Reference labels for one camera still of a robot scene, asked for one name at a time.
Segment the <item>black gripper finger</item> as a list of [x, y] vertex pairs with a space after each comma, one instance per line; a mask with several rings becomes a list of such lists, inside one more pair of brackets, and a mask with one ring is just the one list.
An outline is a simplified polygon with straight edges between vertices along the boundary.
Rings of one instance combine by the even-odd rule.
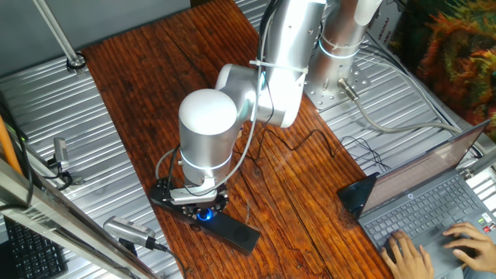
[[213, 204], [209, 207], [212, 211], [212, 216], [217, 216], [229, 204], [229, 195], [226, 193], [218, 193]]
[[201, 208], [193, 205], [184, 205], [180, 207], [180, 213], [183, 216], [193, 220], [198, 219], [198, 214], [201, 212], [201, 210]]

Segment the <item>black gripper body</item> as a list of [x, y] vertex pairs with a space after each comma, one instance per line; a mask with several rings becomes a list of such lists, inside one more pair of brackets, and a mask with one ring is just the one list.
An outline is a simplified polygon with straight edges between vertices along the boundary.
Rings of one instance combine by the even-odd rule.
[[[225, 185], [222, 185], [218, 188], [218, 193], [229, 194], [227, 187]], [[203, 203], [188, 204], [188, 205], [193, 205], [193, 206], [197, 206], [197, 207], [201, 208], [202, 211], [198, 214], [198, 219], [213, 219], [214, 217], [212, 216], [212, 211], [209, 207], [213, 204], [214, 200], [211, 202], [207, 201], [207, 202], [203, 202]]]

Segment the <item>person's left hand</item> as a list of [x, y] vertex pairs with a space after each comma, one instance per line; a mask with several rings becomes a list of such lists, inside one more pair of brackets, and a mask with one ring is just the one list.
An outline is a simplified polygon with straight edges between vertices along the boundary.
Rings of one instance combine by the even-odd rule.
[[390, 249], [382, 248], [380, 255], [394, 279], [433, 279], [434, 268], [429, 253], [423, 246], [416, 248], [403, 231], [388, 238]]

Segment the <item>person's right hand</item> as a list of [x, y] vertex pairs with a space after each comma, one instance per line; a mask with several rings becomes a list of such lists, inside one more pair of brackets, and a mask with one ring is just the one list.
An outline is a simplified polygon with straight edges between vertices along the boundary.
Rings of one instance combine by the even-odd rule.
[[[475, 271], [495, 273], [495, 244], [492, 239], [479, 232], [469, 222], [457, 223], [443, 232], [444, 236], [466, 235], [468, 238], [459, 238], [444, 247], [453, 249], [453, 255]], [[462, 248], [476, 251], [476, 256], [471, 257]]]

